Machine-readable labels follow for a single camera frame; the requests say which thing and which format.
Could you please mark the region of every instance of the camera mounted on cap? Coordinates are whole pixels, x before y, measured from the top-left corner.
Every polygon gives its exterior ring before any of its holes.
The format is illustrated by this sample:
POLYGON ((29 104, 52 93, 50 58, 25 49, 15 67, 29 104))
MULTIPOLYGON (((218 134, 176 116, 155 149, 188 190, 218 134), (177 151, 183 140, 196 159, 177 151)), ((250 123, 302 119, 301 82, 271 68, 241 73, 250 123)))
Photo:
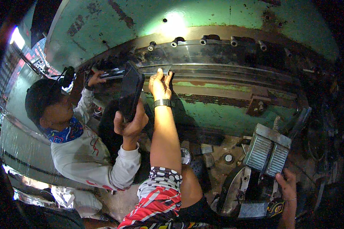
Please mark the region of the camera mounted on cap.
POLYGON ((71 82, 74 80, 74 75, 75 75, 75 68, 73 66, 69 66, 69 67, 65 67, 64 71, 60 75, 51 76, 51 78, 58 76, 59 78, 57 79, 57 81, 59 82, 59 84, 64 88, 68 88, 71 82))

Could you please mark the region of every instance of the black cap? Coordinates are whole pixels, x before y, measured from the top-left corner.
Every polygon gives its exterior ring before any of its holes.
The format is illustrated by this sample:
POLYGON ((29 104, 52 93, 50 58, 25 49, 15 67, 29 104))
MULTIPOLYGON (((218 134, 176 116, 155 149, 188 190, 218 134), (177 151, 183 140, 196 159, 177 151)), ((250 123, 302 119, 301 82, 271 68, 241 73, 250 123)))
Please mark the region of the black cap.
POLYGON ((40 118, 46 107, 57 103, 61 98, 61 85, 52 79, 40 79, 28 90, 25 107, 27 116, 40 129, 40 118))

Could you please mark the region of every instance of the black rubber pad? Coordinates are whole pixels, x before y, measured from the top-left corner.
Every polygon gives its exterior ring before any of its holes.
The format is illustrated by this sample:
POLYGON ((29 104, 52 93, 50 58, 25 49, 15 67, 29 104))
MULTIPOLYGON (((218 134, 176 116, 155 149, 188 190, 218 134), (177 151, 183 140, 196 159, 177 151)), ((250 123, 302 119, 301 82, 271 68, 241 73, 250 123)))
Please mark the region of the black rubber pad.
POLYGON ((190 167, 193 169, 195 176, 199 180, 202 191, 205 193, 211 190, 212 184, 210 182, 208 169, 202 156, 195 156, 190 162, 190 167))

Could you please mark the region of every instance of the white long-sleeve shirt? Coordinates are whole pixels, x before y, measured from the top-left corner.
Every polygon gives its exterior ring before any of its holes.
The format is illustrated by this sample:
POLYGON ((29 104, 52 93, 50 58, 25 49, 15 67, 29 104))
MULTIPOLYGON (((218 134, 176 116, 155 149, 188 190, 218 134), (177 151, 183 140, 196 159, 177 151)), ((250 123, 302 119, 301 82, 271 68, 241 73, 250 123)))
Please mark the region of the white long-sleeve shirt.
POLYGON ((110 190, 127 189, 140 167, 139 144, 137 149, 118 151, 114 166, 107 158, 110 153, 98 137, 85 125, 89 121, 88 111, 94 99, 92 91, 83 89, 74 116, 83 124, 81 137, 66 143, 51 143, 55 168, 63 176, 83 184, 110 190))

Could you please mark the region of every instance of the face mask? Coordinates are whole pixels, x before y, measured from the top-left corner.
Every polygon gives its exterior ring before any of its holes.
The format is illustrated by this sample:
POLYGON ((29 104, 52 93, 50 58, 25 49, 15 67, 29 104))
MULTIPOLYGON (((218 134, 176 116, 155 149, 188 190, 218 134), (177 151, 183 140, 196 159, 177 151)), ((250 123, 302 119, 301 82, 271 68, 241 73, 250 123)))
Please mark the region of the face mask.
POLYGON ((74 116, 70 119, 70 126, 62 131, 55 131, 50 128, 44 130, 48 140, 53 143, 65 143, 79 138, 83 134, 83 125, 74 116))

